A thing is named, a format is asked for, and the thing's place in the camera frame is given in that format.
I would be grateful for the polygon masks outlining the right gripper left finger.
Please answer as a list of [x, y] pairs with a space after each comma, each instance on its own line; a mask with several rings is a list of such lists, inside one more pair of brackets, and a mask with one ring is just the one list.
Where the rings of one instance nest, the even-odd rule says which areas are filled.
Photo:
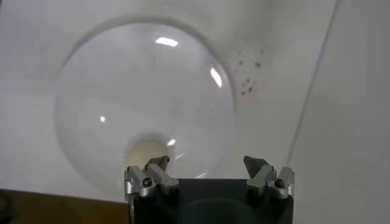
[[163, 195], [176, 196], [180, 194], [179, 180], [170, 177], [166, 167], [170, 157], [151, 158], [141, 169], [139, 166], [129, 166], [124, 171], [124, 193], [126, 198], [150, 198], [160, 191]]

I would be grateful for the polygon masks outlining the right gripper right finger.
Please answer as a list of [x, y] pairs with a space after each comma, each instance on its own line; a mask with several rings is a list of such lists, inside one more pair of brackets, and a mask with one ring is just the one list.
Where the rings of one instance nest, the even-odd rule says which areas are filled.
[[284, 200], [294, 196], [295, 172], [290, 167], [277, 170], [266, 160], [245, 156], [244, 165], [250, 176], [246, 180], [246, 192], [251, 197], [264, 197], [270, 194], [272, 198]]

